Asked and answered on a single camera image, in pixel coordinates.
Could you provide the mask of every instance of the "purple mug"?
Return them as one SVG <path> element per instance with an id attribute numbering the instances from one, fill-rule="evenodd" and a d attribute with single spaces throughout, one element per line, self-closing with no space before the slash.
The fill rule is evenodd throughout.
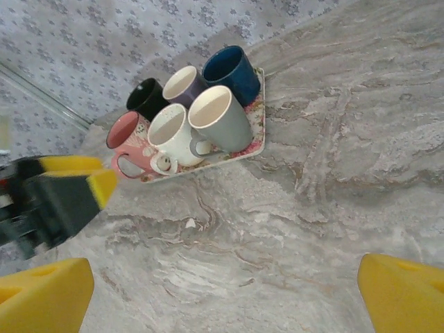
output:
<path id="1" fill-rule="evenodd" d="M 208 88 L 207 83 L 195 66 L 179 69 L 164 86 L 162 95 L 170 103 L 179 103 L 187 109 Z"/>

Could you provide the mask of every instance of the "ceramic mug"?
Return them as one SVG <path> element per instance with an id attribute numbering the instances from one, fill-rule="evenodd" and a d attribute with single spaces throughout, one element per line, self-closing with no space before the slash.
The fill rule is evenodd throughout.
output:
<path id="1" fill-rule="evenodd" d="M 162 96 L 162 86 L 155 78 L 147 78 L 138 84 L 126 101 L 126 109 L 137 111 L 148 121 L 169 103 Z"/>
<path id="2" fill-rule="evenodd" d="M 202 70 L 205 82 L 211 87 L 225 85 L 244 107 L 259 95 L 261 83 L 244 50 L 237 45 L 228 46 L 215 53 Z"/>
<path id="3" fill-rule="evenodd" d="M 201 137 L 193 138 L 189 146 L 193 155 L 198 157 L 242 151 L 253 141 L 253 132 L 244 108 L 224 85 L 208 88 L 199 95 L 189 109 L 188 122 L 201 134 Z M 206 139 L 220 150 L 199 153 L 196 147 Z"/>
<path id="4" fill-rule="evenodd" d="M 208 88 L 207 83 L 195 66 L 179 69 L 166 82 L 163 97 L 170 103 L 179 103 L 187 109 Z"/>
<path id="5" fill-rule="evenodd" d="M 162 175 L 177 172 L 177 163 L 149 144 L 148 128 L 149 122 L 142 115 L 129 111 L 120 116 L 108 132 L 106 145 L 116 153 L 111 159 L 111 166 L 121 177 L 135 179 L 154 171 Z M 121 157 L 144 172 L 136 176 L 127 175 L 119 166 Z"/>
<path id="6" fill-rule="evenodd" d="M 188 123 L 187 109 L 178 103 L 165 107 L 151 122 L 148 142 L 160 152 L 184 167 L 191 167 L 203 161 L 190 149 L 194 130 Z M 211 143 L 203 140 L 196 147 L 200 153 L 208 154 Z"/>

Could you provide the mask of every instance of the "yellow foam pad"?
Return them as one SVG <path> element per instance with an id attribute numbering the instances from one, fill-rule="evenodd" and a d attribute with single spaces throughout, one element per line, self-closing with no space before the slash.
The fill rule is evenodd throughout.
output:
<path id="1" fill-rule="evenodd" d="M 78 332 L 93 290 L 85 258 L 0 277 L 0 332 Z"/>
<path id="2" fill-rule="evenodd" d="M 106 169 L 88 169 L 88 170 L 57 170 L 57 171 L 47 171 L 45 173 L 42 173 L 42 176 L 47 177 L 76 177 L 76 176 L 83 176 L 83 177 L 89 177 L 93 173 L 101 172 L 102 170 Z"/>
<path id="3" fill-rule="evenodd" d="M 39 158 L 45 171 L 93 170 L 101 169 L 102 162 L 97 157 L 80 155 L 44 156 Z"/>
<path id="4" fill-rule="evenodd" d="M 376 333 L 444 332 L 443 269 L 367 254 L 358 285 Z"/>
<path id="5" fill-rule="evenodd" d="M 112 192 L 114 192 L 118 177 L 114 170 L 102 169 L 87 178 L 89 188 L 101 210 L 105 209 Z"/>

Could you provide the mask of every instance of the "tray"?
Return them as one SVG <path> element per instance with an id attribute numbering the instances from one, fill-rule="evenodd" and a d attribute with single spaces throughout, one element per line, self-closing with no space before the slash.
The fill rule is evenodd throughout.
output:
<path id="1" fill-rule="evenodd" d="M 265 147 L 265 75 L 262 68 L 255 68 L 255 73 L 261 83 L 259 96 L 249 106 L 245 107 L 248 120 L 253 129 L 253 141 L 243 151 L 238 153 L 218 154 L 203 160 L 194 166 L 179 166 L 178 172 L 172 176 L 163 176 L 159 174 L 148 173 L 143 175 L 140 180 L 145 183 L 159 182 L 161 180 L 187 175 L 200 170 L 218 167 L 225 163 L 239 161 L 247 157 L 260 154 Z"/>

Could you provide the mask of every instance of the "navy blue mug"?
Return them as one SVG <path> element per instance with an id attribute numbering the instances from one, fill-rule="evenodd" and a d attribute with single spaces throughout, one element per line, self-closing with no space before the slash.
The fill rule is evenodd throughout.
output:
<path id="1" fill-rule="evenodd" d="M 230 88 L 243 107 L 251 104 L 261 89 L 253 66 L 237 45 L 227 46 L 214 54 L 205 63 L 202 76 L 210 87 L 225 85 Z"/>

